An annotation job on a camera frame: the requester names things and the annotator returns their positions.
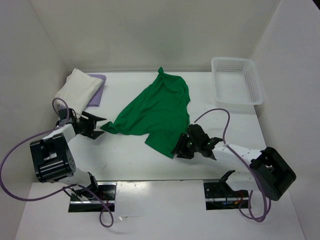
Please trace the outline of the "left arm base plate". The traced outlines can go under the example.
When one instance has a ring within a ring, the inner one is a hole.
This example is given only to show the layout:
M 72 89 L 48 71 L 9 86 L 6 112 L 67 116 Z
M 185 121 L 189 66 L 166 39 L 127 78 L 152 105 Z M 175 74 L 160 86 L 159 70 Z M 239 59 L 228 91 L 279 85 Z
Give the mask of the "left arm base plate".
M 116 182 L 98 182 L 97 188 L 90 190 L 106 205 L 111 212 L 115 211 Z M 72 190 L 70 194 L 69 213 L 94 213 L 100 212 L 103 205 L 92 194 L 83 188 Z

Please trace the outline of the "white t shirt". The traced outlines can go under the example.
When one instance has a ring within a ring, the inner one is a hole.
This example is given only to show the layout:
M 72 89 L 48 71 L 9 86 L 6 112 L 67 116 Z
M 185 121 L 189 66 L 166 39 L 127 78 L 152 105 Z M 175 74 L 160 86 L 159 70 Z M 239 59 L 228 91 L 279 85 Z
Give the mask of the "white t shirt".
M 54 97 L 64 100 L 69 108 L 75 110 L 77 114 L 81 114 L 101 84 L 101 79 L 91 77 L 74 68 L 67 77 L 66 83 Z

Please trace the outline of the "purple t shirt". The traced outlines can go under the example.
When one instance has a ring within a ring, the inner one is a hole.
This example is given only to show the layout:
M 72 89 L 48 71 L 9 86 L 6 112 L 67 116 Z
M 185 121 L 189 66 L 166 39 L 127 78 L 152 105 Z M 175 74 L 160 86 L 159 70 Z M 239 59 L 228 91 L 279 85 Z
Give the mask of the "purple t shirt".
M 101 83 L 100 87 L 98 88 L 97 92 L 94 94 L 94 96 L 91 98 L 91 100 L 87 104 L 87 107 L 99 107 L 100 102 L 101 102 L 101 98 L 103 95 L 103 89 L 104 89 L 105 82 L 106 82 L 107 78 L 105 75 L 102 75 L 102 74 L 89 74 L 89 76 L 93 77 L 93 78 L 101 79 L 102 83 Z

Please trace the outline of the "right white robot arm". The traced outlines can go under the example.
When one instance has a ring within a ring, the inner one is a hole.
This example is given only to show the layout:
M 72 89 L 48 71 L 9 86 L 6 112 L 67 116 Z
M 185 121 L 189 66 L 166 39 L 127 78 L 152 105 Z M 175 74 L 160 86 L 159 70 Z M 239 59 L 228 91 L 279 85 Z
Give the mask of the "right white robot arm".
M 236 191 L 260 191 L 278 201 L 297 179 L 296 173 L 278 151 L 263 150 L 225 143 L 222 138 L 209 137 L 198 124 L 191 124 L 182 133 L 171 152 L 182 159 L 192 159 L 195 153 L 226 164 L 229 170 L 218 180 L 219 191 L 225 197 Z

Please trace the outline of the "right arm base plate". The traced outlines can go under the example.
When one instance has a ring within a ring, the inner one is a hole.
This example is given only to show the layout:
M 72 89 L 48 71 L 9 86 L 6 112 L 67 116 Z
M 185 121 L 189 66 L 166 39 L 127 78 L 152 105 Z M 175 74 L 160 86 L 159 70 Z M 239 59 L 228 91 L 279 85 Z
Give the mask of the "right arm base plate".
M 203 182 L 206 210 L 248 209 L 249 192 L 223 189 L 218 180 Z

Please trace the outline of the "green t shirt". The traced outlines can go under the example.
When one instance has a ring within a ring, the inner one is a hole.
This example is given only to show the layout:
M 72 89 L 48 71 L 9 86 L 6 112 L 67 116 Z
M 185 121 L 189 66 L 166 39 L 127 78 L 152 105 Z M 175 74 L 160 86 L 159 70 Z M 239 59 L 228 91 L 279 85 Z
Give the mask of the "green t shirt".
M 160 67 L 156 79 L 131 101 L 116 117 L 101 126 L 111 134 L 148 135 L 145 144 L 160 154 L 173 158 L 180 135 L 190 124 L 187 107 L 189 87 L 178 75 Z

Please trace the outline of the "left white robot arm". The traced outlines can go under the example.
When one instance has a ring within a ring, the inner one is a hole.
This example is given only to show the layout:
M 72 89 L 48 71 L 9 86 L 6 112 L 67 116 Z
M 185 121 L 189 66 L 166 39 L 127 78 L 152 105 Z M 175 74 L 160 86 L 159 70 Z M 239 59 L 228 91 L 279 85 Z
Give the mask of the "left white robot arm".
M 102 130 L 95 130 L 97 122 L 106 119 L 85 111 L 77 116 L 72 108 L 63 108 L 57 113 L 58 129 L 29 145 L 35 175 L 41 183 L 82 185 L 82 194 L 87 199 L 94 200 L 100 195 L 98 182 L 90 172 L 76 167 L 68 143 L 77 135 L 97 139 L 104 133 Z

